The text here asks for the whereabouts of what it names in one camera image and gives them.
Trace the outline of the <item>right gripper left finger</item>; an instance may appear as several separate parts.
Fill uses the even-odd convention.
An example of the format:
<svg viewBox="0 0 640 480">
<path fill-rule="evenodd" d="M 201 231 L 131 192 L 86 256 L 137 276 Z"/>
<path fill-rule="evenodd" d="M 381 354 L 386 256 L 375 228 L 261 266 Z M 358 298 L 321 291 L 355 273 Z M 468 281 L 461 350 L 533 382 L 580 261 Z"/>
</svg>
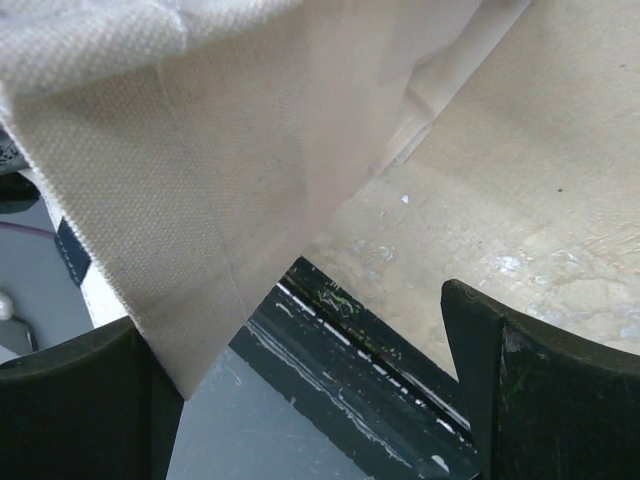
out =
<svg viewBox="0 0 640 480">
<path fill-rule="evenodd" d="M 1 366 L 4 479 L 164 479 L 184 399 L 127 318 Z"/>
</svg>

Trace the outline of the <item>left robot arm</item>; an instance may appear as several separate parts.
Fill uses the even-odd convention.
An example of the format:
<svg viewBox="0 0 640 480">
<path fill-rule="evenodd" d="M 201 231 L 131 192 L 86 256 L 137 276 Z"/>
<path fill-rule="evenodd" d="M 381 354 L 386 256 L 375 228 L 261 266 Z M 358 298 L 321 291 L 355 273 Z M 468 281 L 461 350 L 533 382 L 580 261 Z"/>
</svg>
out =
<svg viewBox="0 0 640 480">
<path fill-rule="evenodd" d="M 39 350 L 34 327 L 16 307 L 26 298 L 18 289 L 26 287 L 31 272 L 26 267 L 28 249 L 35 239 L 51 240 L 50 230 L 24 224 L 28 210 L 39 203 L 41 192 L 27 172 L 27 161 L 8 133 L 1 133 L 1 361 Z"/>
</svg>

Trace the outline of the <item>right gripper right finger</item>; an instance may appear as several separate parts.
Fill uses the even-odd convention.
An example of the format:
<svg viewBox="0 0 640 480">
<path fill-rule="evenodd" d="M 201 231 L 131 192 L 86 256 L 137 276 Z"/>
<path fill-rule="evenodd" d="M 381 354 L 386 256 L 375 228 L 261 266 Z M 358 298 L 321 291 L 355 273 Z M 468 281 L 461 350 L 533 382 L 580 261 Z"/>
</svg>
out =
<svg viewBox="0 0 640 480">
<path fill-rule="evenodd" d="M 638 478 L 638 356 L 459 280 L 441 311 L 484 478 Z"/>
</svg>

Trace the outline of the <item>beige canvas bag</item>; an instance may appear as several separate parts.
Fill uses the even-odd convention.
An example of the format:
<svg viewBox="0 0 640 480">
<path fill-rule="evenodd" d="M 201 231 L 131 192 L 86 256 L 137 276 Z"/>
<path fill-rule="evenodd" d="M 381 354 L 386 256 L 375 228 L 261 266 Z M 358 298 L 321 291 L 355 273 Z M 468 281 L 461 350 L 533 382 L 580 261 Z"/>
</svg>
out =
<svg viewBox="0 0 640 480">
<path fill-rule="evenodd" d="M 5 1 L 1 123 L 184 397 L 523 1 Z"/>
</svg>

